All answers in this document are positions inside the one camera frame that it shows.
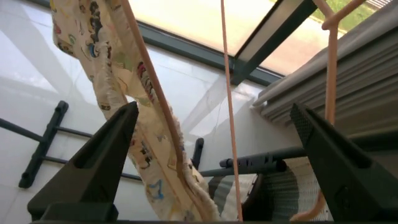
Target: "glossy floor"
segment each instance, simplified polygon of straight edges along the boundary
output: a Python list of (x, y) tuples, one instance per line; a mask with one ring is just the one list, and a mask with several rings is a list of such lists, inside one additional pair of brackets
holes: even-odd
[[(79, 62), (54, 46), (48, 10), (24, 1), (0, 0), (0, 42), (0, 118), (41, 135), (57, 103), (65, 100), (70, 107), (62, 126), (94, 133), (105, 122)], [(148, 51), (182, 124), (187, 152), (192, 155), (196, 139), (205, 138), (200, 170), (218, 168), (221, 159), (232, 155), (223, 71), (151, 46)], [(249, 108), (263, 88), (244, 82), (233, 90), (240, 156), (298, 144), (292, 130), (269, 124)], [(86, 140), (57, 134), (48, 155), (69, 159)], [(33, 186), (19, 189), (37, 143), (5, 129), (0, 129), (0, 143), (0, 223), (29, 223), (27, 202), (61, 166), (46, 162)], [(136, 174), (129, 160), (124, 171)], [(115, 204), (120, 219), (157, 219), (139, 182), (122, 179)]]

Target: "grass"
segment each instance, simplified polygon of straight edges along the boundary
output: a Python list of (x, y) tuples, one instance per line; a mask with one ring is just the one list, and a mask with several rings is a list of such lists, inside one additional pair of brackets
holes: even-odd
[[(326, 0), (331, 9), (336, 12), (341, 8), (346, 6), (351, 0)], [(350, 31), (352, 28), (356, 27), (362, 21), (367, 19), (370, 15), (374, 13), (374, 10), (367, 7), (365, 4), (360, 5), (357, 9), (355, 9), (352, 13), (346, 16), (343, 20), (340, 21), (339, 28), (345, 31)], [(325, 16), (322, 12), (317, 9), (313, 14), (313, 17), (324, 21)]]

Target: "curtain fold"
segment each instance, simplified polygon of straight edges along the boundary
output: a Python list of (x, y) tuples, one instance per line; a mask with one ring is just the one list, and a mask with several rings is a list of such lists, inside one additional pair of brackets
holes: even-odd
[[(253, 106), (290, 125), (294, 102), (325, 111), (327, 49), (293, 74), (268, 86)], [(398, 1), (391, 1), (338, 41), (336, 127), (345, 134), (370, 124), (398, 126)]]

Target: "cloth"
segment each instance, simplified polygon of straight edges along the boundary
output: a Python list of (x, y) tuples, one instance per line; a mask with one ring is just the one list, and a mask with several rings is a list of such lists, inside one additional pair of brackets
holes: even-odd
[[(186, 158), (176, 117), (180, 145), (172, 144), (164, 118), (164, 111), (171, 108), (159, 103), (162, 90), (155, 89), (149, 78), (138, 48), (142, 39), (134, 38), (121, 2), (51, 0), (50, 6), (54, 44), (80, 61), (105, 118), (127, 103), (125, 95), (138, 102), (139, 116), (128, 156), (155, 213), (161, 220), (218, 220), (206, 182)], [(177, 176), (176, 150), (182, 151), (183, 177)]]

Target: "glass pane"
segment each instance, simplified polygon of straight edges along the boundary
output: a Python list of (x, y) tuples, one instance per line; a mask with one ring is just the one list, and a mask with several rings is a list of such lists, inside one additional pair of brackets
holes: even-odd
[[(137, 20), (223, 51), (220, 0), (130, 0)], [(228, 52), (235, 55), (268, 13), (268, 0), (224, 2)]]
[[(326, 1), (336, 12), (351, 0)], [(346, 16), (339, 24), (338, 38), (381, 8), (382, 4), (378, 2), (380, 1), (367, 1)], [(317, 9), (260, 66), (281, 75), (289, 75), (296, 71), (328, 45), (329, 31), (321, 28), (324, 20), (325, 17)]]

